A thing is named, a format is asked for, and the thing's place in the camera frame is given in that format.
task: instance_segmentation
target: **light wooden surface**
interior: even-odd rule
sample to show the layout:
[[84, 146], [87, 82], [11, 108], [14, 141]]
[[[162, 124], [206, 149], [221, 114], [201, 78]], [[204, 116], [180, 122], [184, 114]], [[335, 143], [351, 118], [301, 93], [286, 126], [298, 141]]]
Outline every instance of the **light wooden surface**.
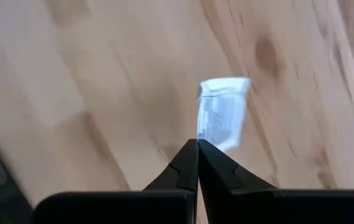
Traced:
[[253, 81], [232, 158], [354, 188], [351, 0], [0, 0], [0, 153], [33, 205], [142, 189], [195, 137], [199, 82], [231, 75]]

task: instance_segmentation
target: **black plastic object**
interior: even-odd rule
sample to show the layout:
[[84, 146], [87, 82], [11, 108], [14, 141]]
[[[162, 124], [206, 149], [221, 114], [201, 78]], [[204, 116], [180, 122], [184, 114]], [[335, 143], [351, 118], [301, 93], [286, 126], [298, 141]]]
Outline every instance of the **black plastic object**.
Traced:
[[37, 206], [33, 223], [195, 223], [197, 172], [189, 140], [142, 192], [57, 194]]
[[191, 139], [142, 192], [54, 195], [33, 223], [195, 223], [198, 178], [210, 224], [354, 222], [354, 190], [280, 190]]

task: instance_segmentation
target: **folded paper piece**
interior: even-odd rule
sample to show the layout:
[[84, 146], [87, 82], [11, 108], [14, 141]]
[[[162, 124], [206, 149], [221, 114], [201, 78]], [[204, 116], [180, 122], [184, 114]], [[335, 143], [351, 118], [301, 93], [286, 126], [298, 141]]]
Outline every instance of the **folded paper piece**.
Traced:
[[223, 152], [240, 145], [249, 86], [248, 78], [214, 78], [200, 83], [197, 139], [206, 139]]

